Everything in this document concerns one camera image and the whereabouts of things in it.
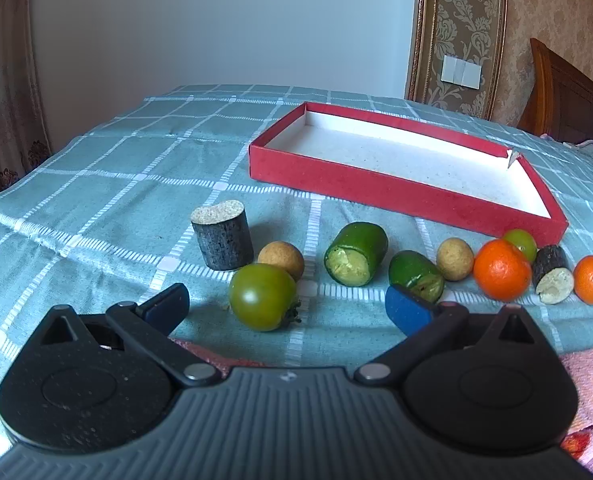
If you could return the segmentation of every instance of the bed sheet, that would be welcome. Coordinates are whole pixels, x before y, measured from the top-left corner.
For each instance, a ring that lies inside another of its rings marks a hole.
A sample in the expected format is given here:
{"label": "bed sheet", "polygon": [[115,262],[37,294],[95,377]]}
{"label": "bed sheet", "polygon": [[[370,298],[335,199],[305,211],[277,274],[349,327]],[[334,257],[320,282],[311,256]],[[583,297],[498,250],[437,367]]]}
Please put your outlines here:
{"label": "bed sheet", "polygon": [[[593,254],[593,161],[499,124],[394,98],[298,87],[186,86],[146,99],[94,128],[0,194],[0,381],[45,312],[71,304],[81,314],[119,300],[142,302],[175,282],[190,290],[190,316],[174,335],[226,357],[288,367],[343,365],[352,371],[404,336],[387,319],[387,262],[401,249],[434,259],[442,240],[476,251],[489,238],[420,218],[252,180],[248,143],[303,101],[365,108],[447,126],[525,154],[570,222],[561,246],[572,264]],[[256,333],[227,309],[231,272],[208,269],[189,215],[201,205],[241,200],[256,251],[286,240],[306,260],[301,324]],[[335,283],[323,252],[348,222],[382,225],[385,265],[364,288]],[[496,312],[470,278],[444,299]],[[555,306],[530,290],[519,300],[559,353],[593,348],[593,306],[574,296]],[[0,454],[9,446],[0,423]]]}

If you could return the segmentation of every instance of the cardboard box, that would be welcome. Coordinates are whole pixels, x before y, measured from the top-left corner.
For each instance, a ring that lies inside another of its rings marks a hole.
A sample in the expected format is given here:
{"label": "cardboard box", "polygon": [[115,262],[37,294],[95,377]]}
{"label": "cardboard box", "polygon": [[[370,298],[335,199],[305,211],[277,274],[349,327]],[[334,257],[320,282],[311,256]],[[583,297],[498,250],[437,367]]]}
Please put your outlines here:
{"label": "cardboard box", "polygon": [[250,144],[250,176],[541,247],[567,219],[523,156],[447,128],[306,102]]}

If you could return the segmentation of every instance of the wooden headboard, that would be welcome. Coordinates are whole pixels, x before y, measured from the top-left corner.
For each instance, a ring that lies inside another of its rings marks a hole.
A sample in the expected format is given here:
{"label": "wooden headboard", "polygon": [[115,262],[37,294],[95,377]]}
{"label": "wooden headboard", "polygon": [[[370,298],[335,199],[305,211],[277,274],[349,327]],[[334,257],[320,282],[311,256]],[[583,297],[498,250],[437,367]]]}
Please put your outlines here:
{"label": "wooden headboard", "polygon": [[593,139],[593,82],[535,38],[535,85],[517,127],[559,142]]}

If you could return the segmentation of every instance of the teal fabric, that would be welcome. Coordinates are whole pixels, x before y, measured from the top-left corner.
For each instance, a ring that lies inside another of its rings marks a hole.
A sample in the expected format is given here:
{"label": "teal fabric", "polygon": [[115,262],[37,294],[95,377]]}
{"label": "teal fabric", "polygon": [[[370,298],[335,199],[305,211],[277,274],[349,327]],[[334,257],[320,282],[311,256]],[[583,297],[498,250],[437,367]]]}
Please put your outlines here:
{"label": "teal fabric", "polygon": [[[228,357],[270,365],[343,365],[352,371],[404,335],[387,319],[387,263],[401,249],[434,257],[445,238],[475,251],[488,237],[369,206],[256,182],[247,145],[304,100],[375,110],[447,126],[523,152],[560,202],[571,227],[562,246],[572,263],[593,254],[593,161],[514,128],[393,98],[297,87],[188,86],[74,139],[0,194],[0,381],[45,312],[71,304],[81,314],[119,300],[144,301],[175,282],[188,286],[189,318],[174,335]],[[230,272],[202,259],[191,211],[241,200],[256,250],[286,240],[306,256],[299,284],[303,322],[256,333],[227,309]],[[390,250],[374,282],[345,288],[321,258],[352,221],[385,228]],[[496,312],[472,279],[445,298]],[[520,298],[558,352],[593,347],[593,306],[572,296],[545,306]],[[0,448],[6,441],[0,425]]]}

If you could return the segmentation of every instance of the cucumber piece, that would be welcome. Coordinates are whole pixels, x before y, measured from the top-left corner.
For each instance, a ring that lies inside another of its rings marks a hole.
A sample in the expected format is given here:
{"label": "cucumber piece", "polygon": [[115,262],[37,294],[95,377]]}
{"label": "cucumber piece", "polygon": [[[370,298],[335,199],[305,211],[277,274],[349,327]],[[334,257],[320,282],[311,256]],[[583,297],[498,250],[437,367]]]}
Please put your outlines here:
{"label": "cucumber piece", "polygon": [[541,303],[561,303],[572,293],[574,276],[561,247],[548,245],[539,250],[532,264],[532,283]]}
{"label": "cucumber piece", "polygon": [[401,285],[430,303],[443,294],[445,280],[437,266],[416,251],[400,251],[390,261],[390,285]]}
{"label": "cucumber piece", "polygon": [[363,286],[372,280],[387,253],[383,228],[353,222],[336,235],[325,251],[323,264],[333,280],[345,286]]}

